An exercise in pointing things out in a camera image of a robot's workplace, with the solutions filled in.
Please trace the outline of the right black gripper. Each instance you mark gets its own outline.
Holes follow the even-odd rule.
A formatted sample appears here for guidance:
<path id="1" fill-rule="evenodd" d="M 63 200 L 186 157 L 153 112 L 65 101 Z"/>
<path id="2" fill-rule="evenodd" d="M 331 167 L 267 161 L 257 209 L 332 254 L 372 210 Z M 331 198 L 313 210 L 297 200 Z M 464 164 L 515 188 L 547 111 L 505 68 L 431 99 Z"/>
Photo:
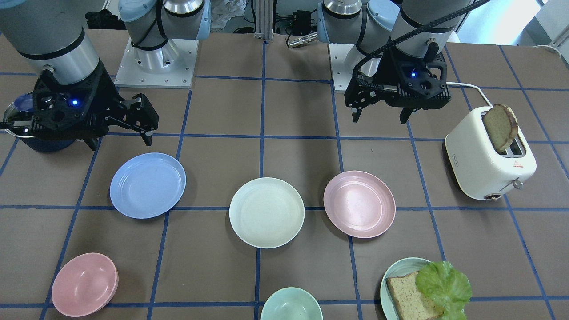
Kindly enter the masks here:
<path id="1" fill-rule="evenodd" d="M 120 96 L 108 71 L 100 61 L 85 79 L 60 84 L 52 71 L 43 71 L 32 92 L 34 115 L 31 133 L 42 140 L 83 140 L 91 151 L 110 126 L 134 130 L 144 144 L 152 145 L 159 115 L 144 94 L 127 100 Z"/>

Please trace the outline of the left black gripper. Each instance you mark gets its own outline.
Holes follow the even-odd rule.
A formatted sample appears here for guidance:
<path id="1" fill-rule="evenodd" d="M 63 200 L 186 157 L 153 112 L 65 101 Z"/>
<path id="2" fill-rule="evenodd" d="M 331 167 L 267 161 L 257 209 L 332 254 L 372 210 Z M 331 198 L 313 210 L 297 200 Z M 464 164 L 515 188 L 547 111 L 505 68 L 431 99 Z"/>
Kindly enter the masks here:
<path id="1" fill-rule="evenodd" d="M 447 63 L 443 53 L 429 54 L 431 61 L 413 57 L 397 48 L 387 49 L 372 77 L 351 80 L 344 93 L 344 103 L 352 108 L 352 120 L 358 123 L 361 109 L 384 100 L 391 107 L 402 108 L 400 123 L 405 125 L 417 110 L 440 109 L 450 101 Z M 370 87 L 364 87 L 364 80 Z"/>

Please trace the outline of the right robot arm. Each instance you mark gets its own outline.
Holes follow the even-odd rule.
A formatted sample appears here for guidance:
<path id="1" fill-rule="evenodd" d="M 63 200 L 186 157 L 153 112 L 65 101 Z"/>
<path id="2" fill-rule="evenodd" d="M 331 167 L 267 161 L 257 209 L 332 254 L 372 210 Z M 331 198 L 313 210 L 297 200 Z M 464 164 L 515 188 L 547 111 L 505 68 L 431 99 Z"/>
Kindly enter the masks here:
<path id="1" fill-rule="evenodd" d="M 76 140 L 96 151 L 110 126 L 140 134 L 150 146 L 159 115 L 144 94 L 120 96 L 82 23 L 67 0 L 3 0 L 1 32 L 35 70 L 26 95 L 31 110 L 6 115 L 1 128 L 37 152 L 56 152 Z M 130 36 L 132 78 L 142 87 L 187 88 L 192 63 L 183 44 L 211 30 L 209 0 L 120 0 Z"/>

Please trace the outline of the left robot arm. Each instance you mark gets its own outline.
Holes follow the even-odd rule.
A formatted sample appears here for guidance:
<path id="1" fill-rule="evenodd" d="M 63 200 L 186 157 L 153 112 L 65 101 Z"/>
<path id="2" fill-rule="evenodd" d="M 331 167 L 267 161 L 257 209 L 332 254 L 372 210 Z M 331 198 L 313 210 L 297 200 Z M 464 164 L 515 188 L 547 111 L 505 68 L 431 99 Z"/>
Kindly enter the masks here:
<path id="1" fill-rule="evenodd" d="M 317 7 L 323 43 L 350 44 L 344 103 L 358 122 L 364 108 L 384 101 L 405 124 L 416 111 L 451 101 L 442 50 L 473 0 L 324 0 Z"/>

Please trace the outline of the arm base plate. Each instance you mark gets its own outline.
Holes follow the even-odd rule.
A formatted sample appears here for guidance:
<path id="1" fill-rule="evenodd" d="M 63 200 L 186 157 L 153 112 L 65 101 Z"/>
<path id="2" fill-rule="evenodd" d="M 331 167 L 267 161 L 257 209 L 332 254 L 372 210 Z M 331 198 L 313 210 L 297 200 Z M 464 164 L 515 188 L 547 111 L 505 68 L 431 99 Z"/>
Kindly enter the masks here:
<path id="1" fill-rule="evenodd" d="M 128 42 L 114 83 L 121 88 L 191 89 L 199 44 L 169 39 L 164 47 L 145 51 Z"/>
<path id="2" fill-rule="evenodd" d="M 330 68 L 333 76 L 334 93 L 347 89 L 355 65 L 364 58 L 355 44 L 330 43 Z"/>

